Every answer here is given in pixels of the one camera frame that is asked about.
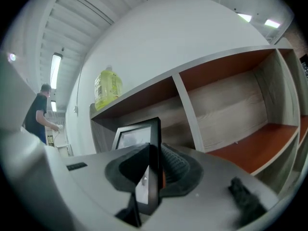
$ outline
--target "shelf divider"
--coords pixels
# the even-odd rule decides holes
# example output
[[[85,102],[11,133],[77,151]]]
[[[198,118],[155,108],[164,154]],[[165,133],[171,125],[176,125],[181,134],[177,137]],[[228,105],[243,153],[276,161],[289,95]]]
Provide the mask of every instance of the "shelf divider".
[[[269,123],[299,126],[299,105],[291,73],[278,50],[254,74],[261,88]]]
[[[308,115],[301,115],[300,117],[300,133],[299,133],[299,146],[301,146],[304,138],[308,134]]]
[[[296,87],[300,113],[301,115],[308,115],[308,81],[305,76],[304,69],[296,56],[294,50],[289,51],[284,56],[284,60],[291,72],[294,84]]]
[[[184,110],[187,116],[187,120],[188,120],[191,133],[193,136],[192,139],[193,139],[195,148],[197,151],[205,152],[197,117],[194,113],[193,106],[188,96],[187,90],[184,86],[184,83],[178,73],[174,74],[172,77],[178,89],[178,93],[181,98],[181,101],[182,101],[182,104],[183,104],[183,107],[184,107]]]

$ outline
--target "white ceiling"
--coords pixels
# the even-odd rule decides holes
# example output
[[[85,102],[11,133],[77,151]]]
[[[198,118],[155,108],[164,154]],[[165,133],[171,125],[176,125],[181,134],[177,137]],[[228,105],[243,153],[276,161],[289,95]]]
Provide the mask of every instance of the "white ceiling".
[[[56,0],[48,17],[40,48],[40,81],[49,83],[51,58],[61,53],[56,94],[57,109],[65,112],[71,90],[86,54],[99,36],[128,11],[147,0]],[[229,9],[252,15],[251,24],[275,43],[293,19],[281,0],[213,0]],[[267,19],[281,24],[278,29],[264,25]]]

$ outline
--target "man's arm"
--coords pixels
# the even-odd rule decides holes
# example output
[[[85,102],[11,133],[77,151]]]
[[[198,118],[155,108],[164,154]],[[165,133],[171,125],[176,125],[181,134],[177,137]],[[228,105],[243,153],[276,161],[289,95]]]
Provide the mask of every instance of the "man's arm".
[[[35,119],[38,123],[40,123],[41,125],[45,126],[45,127],[49,127],[54,131],[59,131],[59,128],[57,127],[57,125],[49,122],[48,120],[46,120],[46,118],[44,117],[44,111],[42,110],[37,110]]]

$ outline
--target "dark t-shirt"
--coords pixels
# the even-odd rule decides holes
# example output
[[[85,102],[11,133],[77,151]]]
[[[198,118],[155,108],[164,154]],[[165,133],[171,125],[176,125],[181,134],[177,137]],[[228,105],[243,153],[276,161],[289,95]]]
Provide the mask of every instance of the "dark t-shirt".
[[[44,94],[38,93],[35,100],[31,104],[31,107],[25,118],[25,129],[29,133],[33,133],[38,137],[45,134],[45,127],[37,122],[36,114],[37,110],[42,110],[44,115],[46,114],[47,97]]]

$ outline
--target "plastic bottle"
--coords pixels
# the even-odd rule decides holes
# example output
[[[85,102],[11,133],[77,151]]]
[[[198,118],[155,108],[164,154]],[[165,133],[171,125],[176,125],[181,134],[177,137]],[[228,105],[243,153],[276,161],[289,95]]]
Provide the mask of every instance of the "plastic bottle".
[[[122,94],[122,81],[109,65],[95,80],[95,109],[98,111]]]

